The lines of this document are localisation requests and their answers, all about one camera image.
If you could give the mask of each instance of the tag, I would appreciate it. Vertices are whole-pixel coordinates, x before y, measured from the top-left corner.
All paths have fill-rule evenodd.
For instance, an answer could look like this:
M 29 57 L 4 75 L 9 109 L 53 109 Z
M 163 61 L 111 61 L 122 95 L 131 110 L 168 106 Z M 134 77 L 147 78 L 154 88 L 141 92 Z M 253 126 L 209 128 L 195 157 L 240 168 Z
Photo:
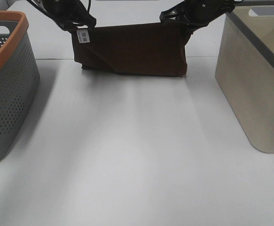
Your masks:
M 76 31 L 79 43 L 90 42 L 90 36 L 87 29 L 79 29 Z

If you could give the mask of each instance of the brown fabric bag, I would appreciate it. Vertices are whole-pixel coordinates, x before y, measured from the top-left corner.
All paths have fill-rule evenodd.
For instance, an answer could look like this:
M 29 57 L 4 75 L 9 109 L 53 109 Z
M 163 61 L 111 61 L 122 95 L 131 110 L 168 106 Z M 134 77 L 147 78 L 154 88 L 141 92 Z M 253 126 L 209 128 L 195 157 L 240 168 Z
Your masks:
M 192 32 L 182 24 L 98 27 L 89 32 L 90 43 L 71 34 L 75 61 L 83 68 L 160 76 L 187 72 L 185 45 Z

